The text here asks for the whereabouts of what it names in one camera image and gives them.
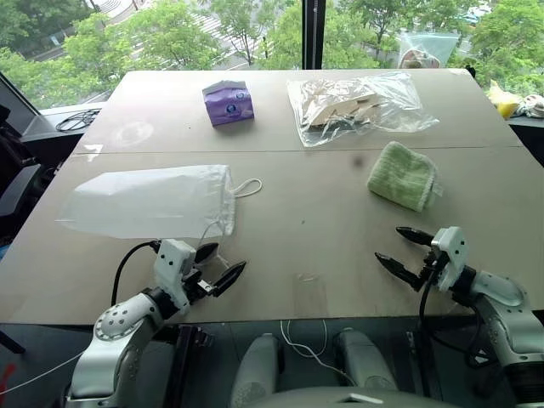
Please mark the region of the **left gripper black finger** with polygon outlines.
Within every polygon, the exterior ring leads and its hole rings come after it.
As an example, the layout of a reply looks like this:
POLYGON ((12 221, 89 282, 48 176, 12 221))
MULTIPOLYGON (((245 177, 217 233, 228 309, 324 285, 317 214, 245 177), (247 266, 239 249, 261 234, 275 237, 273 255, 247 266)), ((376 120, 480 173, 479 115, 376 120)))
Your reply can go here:
POLYGON ((219 244, 217 242, 208 242, 196 249, 195 265, 204 265, 211 262, 218 254, 219 244))
POLYGON ((228 268, 213 284, 212 295, 215 298, 218 298, 228 290, 237 281, 246 265, 246 261, 241 261, 228 268))

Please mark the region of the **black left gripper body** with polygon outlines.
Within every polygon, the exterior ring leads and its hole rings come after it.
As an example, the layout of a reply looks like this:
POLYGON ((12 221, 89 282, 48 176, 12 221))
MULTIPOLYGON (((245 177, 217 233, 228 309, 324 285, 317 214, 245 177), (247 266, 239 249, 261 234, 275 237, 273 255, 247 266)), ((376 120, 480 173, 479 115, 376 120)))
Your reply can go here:
POLYGON ((202 271, 195 265, 183 274, 183 290, 190 305, 215 294, 215 286, 202 279, 202 271))

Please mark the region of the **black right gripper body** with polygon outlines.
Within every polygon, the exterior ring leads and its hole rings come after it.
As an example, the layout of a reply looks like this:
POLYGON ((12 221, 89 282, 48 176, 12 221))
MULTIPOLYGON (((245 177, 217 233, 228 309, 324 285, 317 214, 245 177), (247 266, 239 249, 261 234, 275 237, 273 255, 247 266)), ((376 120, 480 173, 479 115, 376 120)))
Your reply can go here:
POLYGON ((419 274, 419 279, 421 283, 435 283, 442 270, 448 264, 448 254, 431 243, 427 243, 426 246, 429 247, 429 252, 423 259, 423 267, 419 274))

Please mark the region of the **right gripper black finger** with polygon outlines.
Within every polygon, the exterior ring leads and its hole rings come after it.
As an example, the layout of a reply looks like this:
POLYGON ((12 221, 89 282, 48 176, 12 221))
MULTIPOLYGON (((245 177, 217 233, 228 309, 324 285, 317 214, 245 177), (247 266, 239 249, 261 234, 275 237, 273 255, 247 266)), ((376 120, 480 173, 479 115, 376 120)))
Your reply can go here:
POLYGON ((406 226, 396 227, 395 230, 410 242, 426 247, 432 246, 434 236, 427 232, 406 226))
POLYGON ((408 284, 415 292, 419 292, 423 286, 423 279, 419 275, 410 272, 401 262, 390 256, 374 253, 377 261, 393 276, 408 284))

